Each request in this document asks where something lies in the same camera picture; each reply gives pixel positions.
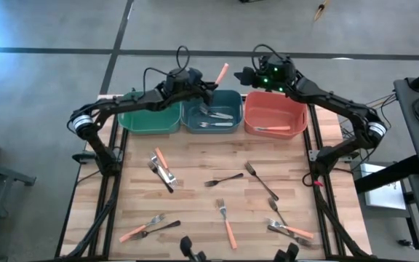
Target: gray concrete floor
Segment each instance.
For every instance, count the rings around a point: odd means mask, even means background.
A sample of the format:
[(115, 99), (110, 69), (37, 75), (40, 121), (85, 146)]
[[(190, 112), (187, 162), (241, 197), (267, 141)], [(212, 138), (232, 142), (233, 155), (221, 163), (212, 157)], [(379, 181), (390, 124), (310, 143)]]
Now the gray concrete floor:
[[(0, 47), (112, 49), (127, 0), (0, 1)], [(282, 52), (419, 55), (419, 0), (332, 1), (320, 21), (321, 0), (135, 0), (122, 49), (250, 51), (261, 42)], [(79, 166), (71, 154), (84, 143), (65, 129), (72, 110), (100, 91), (110, 55), (0, 53), (0, 163), (38, 178), (17, 185), (0, 221), (0, 255), (9, 261), (52, 258)], [(325, 90), (358, 102), (391, 93), (392, 82), (419, 74), (418, 60), (296, 59), (297, 67)], [(251, 66), (248, 57), (192, 57), (191, 66), (215, 79)], [(108, 93), (142, 88), (143, 69), (174, 68), (173, 57), (120, 55)], [(147, 88), (162, 77), (151, 73)], [(221, 89), (249, 92), (233, 77)], [(385, 109), (394, 126), (375, 161), (414, 154), (399, 106)], [(367, 218), (372, 251), (381, 258), (419, 261), (400, 247), (409, 238), (403, 218)]]

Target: black floor stripe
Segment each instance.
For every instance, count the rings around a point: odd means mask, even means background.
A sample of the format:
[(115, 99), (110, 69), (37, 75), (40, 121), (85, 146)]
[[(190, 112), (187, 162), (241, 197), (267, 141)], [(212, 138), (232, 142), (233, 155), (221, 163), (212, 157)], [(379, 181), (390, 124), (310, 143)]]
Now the black floor stripe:
[[(205, 51), (190, 50), (192, 56), (200, 57), (250, 57), (250, 51)], [(349, 58), (354, 60), (419, 60), (419, 55), (375, 55), (375, 54), (342, 54), (342, 53), (304, 53), (285, 52), (292, 58), (311, 59), (337, 59)], [(256, 52), (255, 56), (269, 55), (269, 52)], [(150, 56), (175, 56), (174, 50), (149, 50), (149, 49), (121, 49), (119, 55), (150, 55)]]
[(125, 29), (127, 28), (127, 22), (129, 22), (129, 15), (132, 11), (133, 3), (134, 0), (127, 0), (127, 3), (125, 5), (121, 25), (119, 26), (119, 31), (117, 32), (116, 40), (114, 42), (113, 54), (109, 59), (108, 67), (105, 72), (105, 77), (103, 78), (103, 83), (101, 84), (100, 95), (108, 94), (109, 85), (111, 84), (114, 68), (116, 67), (117, 54), (120, 52), (119, 49), (121, 48), (122, 39), (124, 39)]
[(0, 47), (0, 53), (16, 54), (109, 55), (112, 52), (112, 49)]

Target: plastic bin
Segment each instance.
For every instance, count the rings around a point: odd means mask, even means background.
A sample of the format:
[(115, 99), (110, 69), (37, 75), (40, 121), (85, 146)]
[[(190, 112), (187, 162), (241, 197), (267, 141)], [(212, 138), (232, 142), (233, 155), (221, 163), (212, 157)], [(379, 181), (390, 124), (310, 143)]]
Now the plastic bin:
[(163, 111), (140, 110), (119, 114), (119, 124), (134, 135), (162, 135), (177, 132), (180, 128), (182, 104), (175, 103)]
[[(245, 131), (270, 138), (291, 139), (307, 127), (307, 112), (306, 104), (297, 103), (283, 94), (251, 92), (245, 100)], [(290, 126), (290, 130), (255, 129), (283, 126)]]
[[(215, 90), (209, 109), (213, 112), (228, 114), (233, 119), (215, 119), (200, 111), (202, 99), (183, 102), (182, 123), (193, 134), (228, 134), (235, 132), (243, 119), (244, 109), (241, 95), (233, 90)], [(231, 122), (232, 127), (200, 127), (200, 122), (219, 123)]]

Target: green bin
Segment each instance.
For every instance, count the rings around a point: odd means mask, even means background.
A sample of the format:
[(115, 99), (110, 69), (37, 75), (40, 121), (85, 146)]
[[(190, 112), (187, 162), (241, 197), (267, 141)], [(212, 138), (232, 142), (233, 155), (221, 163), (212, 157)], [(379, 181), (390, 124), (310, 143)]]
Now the green bin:
[[(127, 93), (124, 97), (142, 95)], [(163, 111), (140, 110), (119, 114), (119, 124), (134, 135), (162, 135), (177, 132), (180, 128), (181, 103), (175, 103)]]

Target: wooden tabletop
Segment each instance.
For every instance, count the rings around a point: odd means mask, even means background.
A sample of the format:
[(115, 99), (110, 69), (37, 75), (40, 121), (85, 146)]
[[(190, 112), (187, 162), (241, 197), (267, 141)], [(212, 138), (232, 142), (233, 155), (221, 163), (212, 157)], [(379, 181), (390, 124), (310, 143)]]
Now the wooden tabletop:
[[(319, 107), (316, 111), (324, 145), (341, 142), (337, 115)], [(112, 117), (100, 131), (106, 144), (111, 125)], [(311, 125), (308, 128), (315, 147)], [(155, 147), (161, 149), (179, 182), (174, 194), (169, 194), (147, 167), (148, 154)], [(195, 253), (203, 250), (208, 259), (272, 260), (278, 249), (286, 250), (295, 240), (266, 229), (266, 218), (279, 218), (268, 205), (266, 190), (244, 169), (246, 161), (250, 161), (260, 178), (280, 198), (277, 205), (289, 226), (314, 233), (313, 248), (299, 245), (298, 258), (324, 258), (313, 191), (301, 182), (303, 175), (309, 172), (303, 136), (300, 134), (292, 140), (264, 138), (247, 134), (242, 124), (234, 134), (227, 135), (192, 135), (184, 126), (171, 135), (129, 135), (110, 259), (182, 260), (185, 258), (179, 244), (184, 236), (191, 238)], [(338, 164), (337, 167), (348, 168), (348, 165)], [(82, 166), (79, 179), (96, 170), (94, 164)], [(212, 188), (204, 187), (205, 181), (240, 172), (244, 173), (243, 178)], [(370, 253), (352, 176), (333, 171), (331, 180), (340, 222), (360, 248)], [(77, 186), (61, 255), (72, 251), (92, 225), (100, 182), (101, 175), (98, 174)], [(238, 245), (236, 250), (231, 249), (223, 217), (215, 206), (217, 198), (224, 198), (226, 203), (227, 218)], [(166, 218), (147, 230), (176, 220), (182, 222), (181, 226), (152, 233), (142, 240), (119, 242), (123, 234), (160, 213)], [(99, 253), (103, 247), (104, 227), (105, 223), (100, 230)], [(329, 221), (328, 232), (332, 250), (337, 253)]]

